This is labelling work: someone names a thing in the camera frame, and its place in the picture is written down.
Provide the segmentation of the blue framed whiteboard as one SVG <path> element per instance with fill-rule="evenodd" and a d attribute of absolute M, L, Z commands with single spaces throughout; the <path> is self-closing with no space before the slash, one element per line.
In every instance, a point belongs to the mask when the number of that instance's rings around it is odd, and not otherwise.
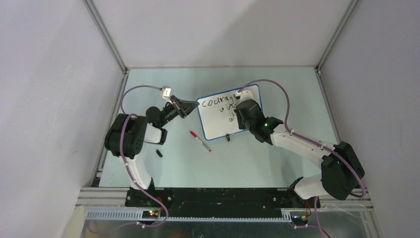
<path fill-rule="evenodd" d="M 204 137 L 207 141 L 223 138 L 226 134 L 236 134 L 243 130 L 239 128 L 235 109 L 239 105 L 234 98 L 235 88 L 203 97 L 199 97 L 197 107 Z M 262 108 L 260 87 L 251 84 L 245 87 L 253 93 L 253 100 Z"/>

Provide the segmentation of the black marker cap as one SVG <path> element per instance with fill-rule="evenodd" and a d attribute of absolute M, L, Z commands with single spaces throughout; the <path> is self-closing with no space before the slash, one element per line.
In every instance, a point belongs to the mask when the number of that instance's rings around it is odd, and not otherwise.
<path fill-rule="evenodd" d="M 157 155 L 158 155 L 160 158 L 162 158 L 162 157 L 163 157 L 163 154 L 162 154 L 159 150 L 156 150 L 156 153 L 157 153 Z"/>

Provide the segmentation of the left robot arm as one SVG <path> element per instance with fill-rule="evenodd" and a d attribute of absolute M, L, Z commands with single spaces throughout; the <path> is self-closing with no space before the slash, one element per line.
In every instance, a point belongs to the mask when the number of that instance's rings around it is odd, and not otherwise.
<path fill-rule="evenodd" d="M 137 199 L 144 206 L 152 206 L 157 194 L 149 186 L 152 177 L 140 158 L 145 143 L 163 145 L 167 130 L 164 128 L 176 117 L 186 118 L 198 107 L 196 101 L 181 100 L 172 95 L 163 109 L 149 107 L 144 116 L 118 114 L 105 136 L 105 149 L 118 157 L 131 179 L 131 187 L 141 189 Z"/>

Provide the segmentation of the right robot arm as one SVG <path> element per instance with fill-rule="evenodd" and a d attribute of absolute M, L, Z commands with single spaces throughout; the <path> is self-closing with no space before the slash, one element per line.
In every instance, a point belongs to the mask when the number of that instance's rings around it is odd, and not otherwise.
<path fill-rule="evenodd" d="M 354 149 L 344 141 L 328 144 L 298 135 L 285 122 L 265 117 L 253 99 L 240 100 L 234 112 L 239 128 L 247 129 L 257 141 L 294 152 L 320 169 L 320 174 L 298 178 L 289 187 L 288 201 L 294 207 L 323 195 L 345 200 L 365 175 Z"/>

